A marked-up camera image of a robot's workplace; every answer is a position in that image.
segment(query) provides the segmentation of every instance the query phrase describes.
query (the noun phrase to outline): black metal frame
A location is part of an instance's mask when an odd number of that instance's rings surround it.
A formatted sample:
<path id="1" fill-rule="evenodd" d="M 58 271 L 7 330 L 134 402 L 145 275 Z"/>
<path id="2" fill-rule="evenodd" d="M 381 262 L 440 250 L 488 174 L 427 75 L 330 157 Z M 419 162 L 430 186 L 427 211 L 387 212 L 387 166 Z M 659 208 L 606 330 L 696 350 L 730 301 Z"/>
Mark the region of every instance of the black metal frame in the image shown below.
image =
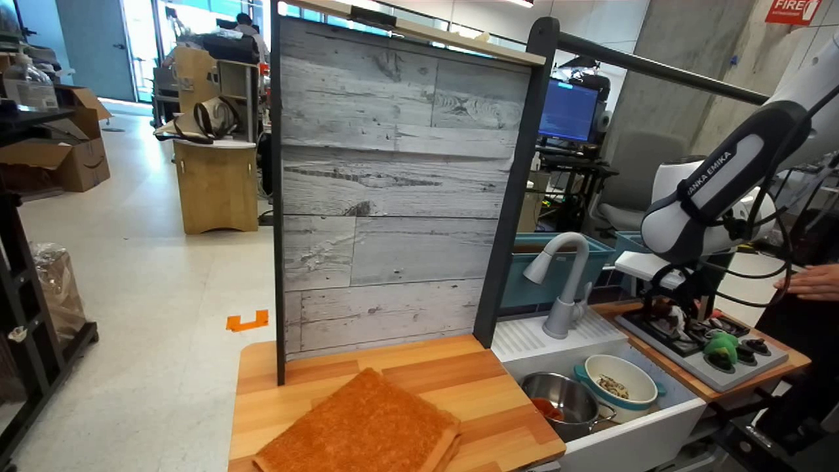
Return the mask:
<path id="1" fill-rule="evenodd" d="M 478 304 L 472 337 L 484 346 L 493 345 L 495 321 L 502 312 L 505 287 L 507 287 L 507 275 L 509 275 L 509 265 L 513 265 L 514 244 L 518 244 L 518 225 L 520 225 L 520 215 L 522 215 L 522 206 L 524 206 L 531 162 L 532 162 L 532 152 L 539 145 L 543 107 L 547 107 L 556 42 L 558 42 L 558 21 L 556 19 L 539 19 L 531 29 L 527 54 L 543 55 L 547 63 L 531 69 L 531 85 L 527 85 L 527 97 L 524 97 L 524 110 L 522 110 L 522 123 L 520 123 L 518 152 L 514 152 L 514 162 L 509 172 L 505 206 L 502 206 L 502 215 L 498 215 L 498 225 L 495 225 L 493 255 L 492 255 L 488 275 L 484 280 L 484 295 L 481 295 L 481 304 Z"/>
<path id="2" fill-rule="evenodd" d="M 14 422 L 0 432 L 0 467 L 12 467 L 12 453 L 25 440 L 37 414 L 69 379 L 85 352 L 101 342 L 98 322 L 85 322 L 76 339 L 62 350 L 48 301 L 42 296 L 30 241 L 20 217 L 22 199 L 0 190 L 0 345 L 8 345 L 26 402 Z"/>
<path id="3" fill-rule="evenodd" d="M 484 346 L 493 346 L 493 334 L 495 334 L 495 322 L 502 314 L 502 300 L 505 300 L 513 250 L 514 250 L 514 238 L 518 238 L 518 224 L 520 224 L 520 212 L 522 212 L 522 203 L 524 203 L 524 193 L 527 193 L 527 172 L 531 172 L 531 160 L 535 156 L 535 141 L 539 141 L 535 134 L 541 126 L 547 86 L 552 80 L 552 63 L 554 63 L 556 50 L 578 54 L 583 57 L 596 57 L 600 63 L 611 63 L 611 67 L 620 67 L 627 72 L 649 75 L 649 76 L 655 76 L 665 81 L 684 85 L 693 90 L 705 90 L 705 93 L 743 99 L 743 103 L 752 103 L 752 105 L 763 105 L 768 99 L 758 93 L 733 86 L 728 81 L 720 81 L 710 76 L 701 76 L 701 75 L 693 75 L 684 69 L 675 69 L 675 67 L 651 60 L 651 57 L 627 55 L 620 50 L 600 48 L 596 42 L 565 35 L 565 31 L 558 31 L 556 21 L 554 23 L 549 23 L 549 21 L 552 19 L 539 19 L 531 31 L 531 39 L 527 39 L 527 54 L 547 55 L 547 67 L 535 67 L 532 76 L 531 76 L 518 156 L 514 156 L 513 177 L 509 177 L 505 206 L 502 206 L 492 267 L 488 267 L 486 287 L 484 287 L 481 304 L 478 304 L 478 318 L 475 318 L 472 334 Z"/>
<path id="4" fill-rule="evenodd" d="M 284 271 L 284 93 L 282 93 L 282 9 L 271 4 L 271 160 L 273 160 L 273 290 L 277 290 L 277 352 L 279 352 L 279 387 L 286 384 L 286 271 Z"/>

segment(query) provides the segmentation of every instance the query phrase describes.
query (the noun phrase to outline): kitchen counter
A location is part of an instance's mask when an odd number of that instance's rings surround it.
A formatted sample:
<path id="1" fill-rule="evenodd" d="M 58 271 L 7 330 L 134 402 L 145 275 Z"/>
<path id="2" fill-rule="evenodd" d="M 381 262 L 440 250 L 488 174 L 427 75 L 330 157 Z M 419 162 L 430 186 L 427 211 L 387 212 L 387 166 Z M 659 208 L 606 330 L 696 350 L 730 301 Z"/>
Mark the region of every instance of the kitchen counter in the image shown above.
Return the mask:
<path id="1" fill-rule="evenodd" d="M 366 368 L 463 421 L 463 447 L 450 469 L 520 469 L 566 448 L 472 337 L 295 359 L 286 387 L 277 387 L 277 345 L 256 345 L 239 363 L 231 472 L 250 472 L 252 453 Z"/>

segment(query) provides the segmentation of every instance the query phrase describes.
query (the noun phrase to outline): wooden wall panel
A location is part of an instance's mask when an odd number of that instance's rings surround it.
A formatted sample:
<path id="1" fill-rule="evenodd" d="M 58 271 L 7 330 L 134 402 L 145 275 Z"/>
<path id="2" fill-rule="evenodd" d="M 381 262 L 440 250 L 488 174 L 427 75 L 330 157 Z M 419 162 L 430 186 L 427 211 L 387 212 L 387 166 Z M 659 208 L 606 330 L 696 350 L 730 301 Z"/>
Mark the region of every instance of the wooden wall panel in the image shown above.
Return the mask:
<path id="1" fill-rule="evenodd" d="M 513 157 L 527 69 L 284 21 L 284 141 Z"/>
<path id="2" fill-rule="evenodd" d="M 284 149 L 284 199 L 295 215 L 495 217 L 502 160 L 446 160 L 401 152 Z"/>
<path id="3" fill-rule="evenodd" d="M 484 280 L 493 237 L 495 220 L 366 217 L 351 283 Z"/>
<path id="4" fill-rule="evenodd" d="M 303 352 L 471 334 L 481 280 L 298 292 Z"/>
<path id="5" fill-rule="evenodd" d="M 471 334 L 527 69 L 284 21 L 298 355 Z"/>

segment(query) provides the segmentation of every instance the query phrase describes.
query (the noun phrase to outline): metal bowl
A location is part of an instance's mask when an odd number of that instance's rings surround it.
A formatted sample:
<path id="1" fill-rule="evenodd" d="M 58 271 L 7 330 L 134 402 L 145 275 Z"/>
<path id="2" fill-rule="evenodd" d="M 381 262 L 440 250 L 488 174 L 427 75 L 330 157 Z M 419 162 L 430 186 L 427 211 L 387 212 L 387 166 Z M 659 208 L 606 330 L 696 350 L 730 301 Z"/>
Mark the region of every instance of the metal bowl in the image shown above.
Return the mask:
<path id="1" fill-rule="evenodd" d="M 583 384 L 556 373 L 535 373 L 522 380 L 522 389 L 565 440 L 596 430 L 599 400 Z"/>

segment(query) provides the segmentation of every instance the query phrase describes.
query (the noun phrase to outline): ceiling light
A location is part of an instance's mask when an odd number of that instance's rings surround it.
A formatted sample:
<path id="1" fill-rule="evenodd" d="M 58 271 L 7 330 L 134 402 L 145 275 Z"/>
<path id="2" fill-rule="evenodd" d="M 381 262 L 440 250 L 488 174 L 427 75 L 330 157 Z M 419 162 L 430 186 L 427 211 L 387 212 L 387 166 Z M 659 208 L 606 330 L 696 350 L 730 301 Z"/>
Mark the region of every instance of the ceiling light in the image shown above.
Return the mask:
<path id="1" fill-rule="evenodd" d="M 520 9 L 532 9 L 532 0 L 507 0 L 507 4 L 514 4 Z"/>

